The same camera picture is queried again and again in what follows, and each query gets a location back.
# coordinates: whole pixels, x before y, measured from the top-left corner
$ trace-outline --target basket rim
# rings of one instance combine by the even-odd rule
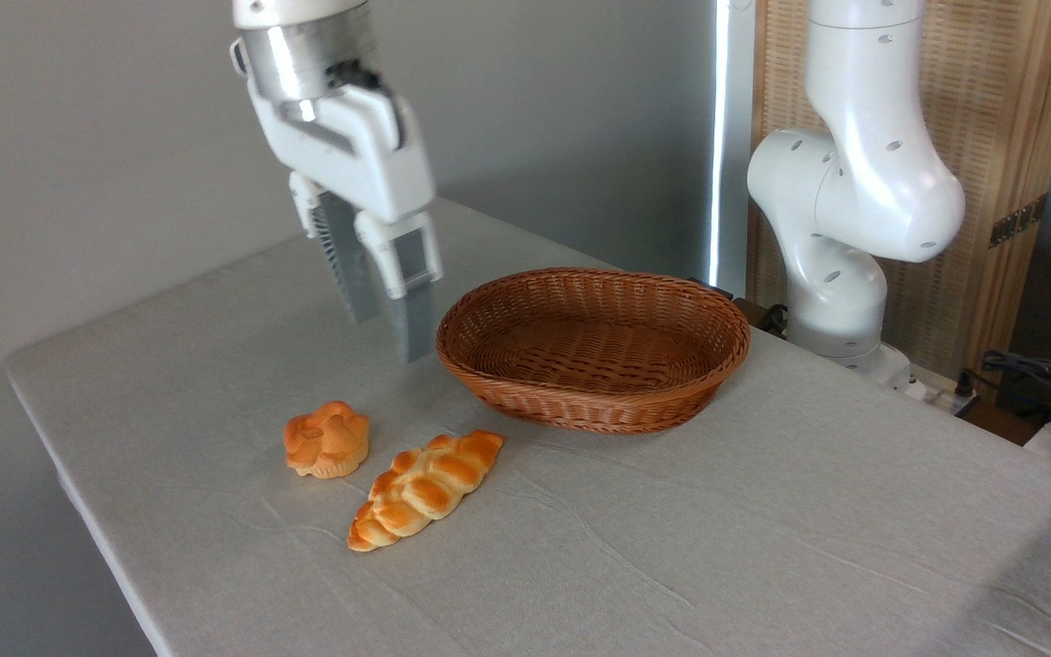
[[[642,391],[642,392],[612,392],[612,391],[588,391],[584,388],[573,387],[573,386],[562,386],[561,384],[548,384],[541,382],[522,382],[518,378],[507,378],[507,377],[496,377],[493,374],[488,374],[486,371],[480,371],[473,369],[473,367],[468,366],[466,363],[460,363],[449,352],[446,348],[446,334],[447,329],[449,329],[450,321],[455,320],[455,315],[458,314],[458,308],[471,300],[478,299],[478,296],[483,294],[491,294],[496,288],[509,286],[520,279],[531,278],[535,279],[538,275],[549,275],[550,278],[572,278],[572,275],[618,275],[619,278],[628,279],[640,279],[640,280],[651,280],[655,283],[660,284],[671,284],[673,287],[683,288],[685,291],[692,292],[692,294],[714,294],[714,300],[719,302],[719,305],[724,308],[724,313],[734,322],[729,325],[730,329],[737,329],[743,340],[738,340],[738,348],[736,349],[735,357],[730,358],[726,365],[716,367],[716,369],[709,370],[708,373],[701,375],[700,377],[688,379],[682,384],[676,384],[675,386],[656,388],[653,391]],[[596,269],[596,267],[588,266],[548,266],[542,267],[542,269],[531,269],[527,271],[520,271],[519,273],[511,273],[509,275],[503,275],[503,278],[490,280],[480,286],[472,288],[466,294],[461,296],[455,304],[453,304],[449,311],[446,312],[442,320],[440,321],[439,327],[437,328],[437,354],[440,357],[440,362],[450,370],[456,377],[459,378],[471,378],[474,382],[480,382],[482,386],[493,386],[500,388],[502,391],[537,391],[537,390],[548,390],[562,392],[564,396],[568,397],[572,403],[581,404],[599,404],[601,401],[610,399],[613,404],[620,403],[634,403],[634,404],[656,404],[661,401],[672,399],[672,398],[683,398],[685,392],[692,394],[692,392],[707,391],[708,388],[716,388],[719,384],[724,383],[724,379],[729,377],[735,370],[741,367],[743,361],[750,352],[750,338],[751,329],[748,322],[743,316],[741,310],[736,307],[736,304],[730,302],[713,291],[712,288],[705,287],[704,284],[696,283],[693,280],[679,279],[675,275],[667,275],[663,273],[643,273],[643,271],[624,271],[624,270],[612,270],[612,269]]]

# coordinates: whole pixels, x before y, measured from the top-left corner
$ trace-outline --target white robotic arm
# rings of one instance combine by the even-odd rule
[[[964,220],[919,105],[926,0],[811,0],[805,91],[830,132],[764,138],[748,190],[788,275],[789,341],[906,390],[909,362],[882,344],[887,280],[871,258],[924,262]]]
[[[431,349],[440,254],[435,198],[411,107],[374,70],[366,0],[234,0],[233,65],[266,141],[356,322],[378,314],[367,254],[391,299],[408,361]]]

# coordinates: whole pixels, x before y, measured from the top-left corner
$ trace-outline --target brown woven basket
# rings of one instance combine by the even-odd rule
[[[485,404],[584,432],[659,432],[708,406],[748,353],[748,323],[707,287],[555,267],[475,288],[437,331],[444,365]]]

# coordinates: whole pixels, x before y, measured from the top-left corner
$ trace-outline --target table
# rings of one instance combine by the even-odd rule
[[[447,305],[601,265],[433,208]],[[609,437],[496,414],[296,240],[21,350],[9,378],[159,654],[1051,654],[1051,463],[762,333],[696,419]],[[281,429],[371,416],[346,479]],[[508,436],[449,518],[347,529],[400,450]]]

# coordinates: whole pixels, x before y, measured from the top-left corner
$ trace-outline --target bread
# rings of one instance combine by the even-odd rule
[[[496,433],[472,432],[459,438],[437,436],[425,449],[396,454],[355,514],[348,548],[371,552],[450,515],[461,496],[483,481],[503,442]]]
[[[368,457],[368,416],[342,401],[287,422],[283,432],[287,466],[321,479],[354,473]]]

